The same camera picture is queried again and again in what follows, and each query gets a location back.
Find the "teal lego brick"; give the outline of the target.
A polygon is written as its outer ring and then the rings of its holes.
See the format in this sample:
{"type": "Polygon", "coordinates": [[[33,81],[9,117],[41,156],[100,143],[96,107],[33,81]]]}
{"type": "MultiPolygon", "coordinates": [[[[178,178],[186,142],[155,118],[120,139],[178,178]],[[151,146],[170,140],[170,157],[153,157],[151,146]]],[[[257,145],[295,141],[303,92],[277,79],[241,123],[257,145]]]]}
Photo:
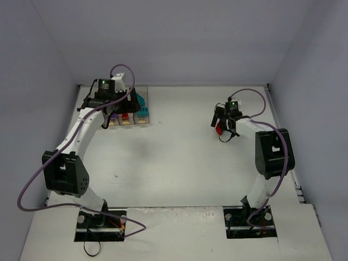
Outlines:
{"type": "Polygon", "coordinates": [[[138,93],[136,93],[136,97],[138,100],[138,103],[140,104],[141,107],[144,107],[146,105],[145,99],[139,95],[138,93]]]}

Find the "red green teal brick stack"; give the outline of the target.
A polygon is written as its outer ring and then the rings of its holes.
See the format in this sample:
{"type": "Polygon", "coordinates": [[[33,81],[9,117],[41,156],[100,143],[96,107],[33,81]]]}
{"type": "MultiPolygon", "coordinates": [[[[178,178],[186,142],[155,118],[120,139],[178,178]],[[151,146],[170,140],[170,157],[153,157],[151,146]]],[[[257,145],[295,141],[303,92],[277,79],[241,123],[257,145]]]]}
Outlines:
{"type": "Polygon", "coordinates": [[[216,126],[215,126],[215,131],[216,131],[216,133],[218,134],[218,136],[223,135],[223,132],[224,132],[224,130],[220,127],[220,124],[219,124],[219,123],[216,124],[216,126]]]}

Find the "small red lego brick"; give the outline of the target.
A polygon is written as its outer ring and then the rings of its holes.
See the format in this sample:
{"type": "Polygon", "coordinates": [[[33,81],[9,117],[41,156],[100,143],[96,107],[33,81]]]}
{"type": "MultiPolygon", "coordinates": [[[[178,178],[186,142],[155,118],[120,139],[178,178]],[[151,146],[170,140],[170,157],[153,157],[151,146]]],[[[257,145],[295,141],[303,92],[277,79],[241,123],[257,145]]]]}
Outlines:
{"type": "Polygon", "coordinates": [[[122,121],[129,121],[129,115],[127,113],[121,115],[122,121]]]}

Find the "teal rounded lego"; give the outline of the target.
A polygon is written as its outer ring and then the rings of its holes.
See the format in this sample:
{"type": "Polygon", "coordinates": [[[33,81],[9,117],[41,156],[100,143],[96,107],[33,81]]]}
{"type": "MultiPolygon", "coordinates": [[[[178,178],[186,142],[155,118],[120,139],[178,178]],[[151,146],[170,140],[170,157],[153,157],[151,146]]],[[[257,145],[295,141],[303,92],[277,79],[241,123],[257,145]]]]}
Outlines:
{"type": "Polygon", "coordinates": [[[148,117],[149,116],[148,108],[146,106],[141,107],[139,111],[136,112],[136,115],[137,117],[148,117]]]}

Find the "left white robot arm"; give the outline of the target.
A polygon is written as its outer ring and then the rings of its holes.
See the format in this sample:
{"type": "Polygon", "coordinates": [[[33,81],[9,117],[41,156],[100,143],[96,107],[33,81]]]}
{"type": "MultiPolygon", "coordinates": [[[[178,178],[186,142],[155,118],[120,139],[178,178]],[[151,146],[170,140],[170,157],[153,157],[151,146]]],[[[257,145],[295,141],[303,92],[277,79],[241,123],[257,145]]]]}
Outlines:
{"type": "Polygon", "coordinates": [[[93,136],[100,128],[108,128],[112,114],[134,113],[140,109],[134,87],[127,87],[124,73],[110,79],[98,79],[98,89],[87,95],[78,119],[64,141],[42,156],[45,183],[48,190],[68,197],[89,214],[108,212],[106,200],[91,189],[90,177],[83,159],[93,136]]]}

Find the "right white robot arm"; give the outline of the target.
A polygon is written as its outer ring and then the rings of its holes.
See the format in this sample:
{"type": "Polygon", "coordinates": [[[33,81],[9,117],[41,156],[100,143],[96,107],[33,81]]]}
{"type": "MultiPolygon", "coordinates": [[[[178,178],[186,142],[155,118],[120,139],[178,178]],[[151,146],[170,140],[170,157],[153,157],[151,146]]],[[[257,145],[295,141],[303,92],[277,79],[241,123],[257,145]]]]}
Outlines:
{"type": "Polygon", "coordinates": [[[288,130],[243,115],[237,100],[218,103],[211,126],[218,136],[228,132],[230,139],[243,136],[254,142],[254,164],[258,174],[251,191],[241,202],[249,215],[259,212],[277,194],[285,176],[295,167],[288,130]]]}

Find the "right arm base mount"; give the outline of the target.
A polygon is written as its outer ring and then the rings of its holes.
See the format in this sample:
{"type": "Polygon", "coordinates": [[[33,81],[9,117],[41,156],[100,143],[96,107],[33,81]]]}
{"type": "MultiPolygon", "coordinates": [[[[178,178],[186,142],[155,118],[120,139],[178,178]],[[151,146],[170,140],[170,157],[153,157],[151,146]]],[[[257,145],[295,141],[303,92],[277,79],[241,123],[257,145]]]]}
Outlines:
{"type": "Polygon", "coordinates": [[[223,207],[223,218],[227,239],[276,238],[277,231],[271,207],[251,208],[242,199],[242,206],[223,207]]]}

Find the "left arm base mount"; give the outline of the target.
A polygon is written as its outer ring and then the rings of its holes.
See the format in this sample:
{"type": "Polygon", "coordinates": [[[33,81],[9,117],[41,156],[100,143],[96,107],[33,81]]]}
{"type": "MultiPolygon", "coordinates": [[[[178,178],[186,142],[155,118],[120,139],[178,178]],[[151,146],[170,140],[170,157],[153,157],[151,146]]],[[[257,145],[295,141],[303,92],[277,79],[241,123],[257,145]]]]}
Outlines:
{"type": "Polygon", "coordinates": [[[122,242],[125,240],[126,220],[80,211],[74,242],[122,242]]]}

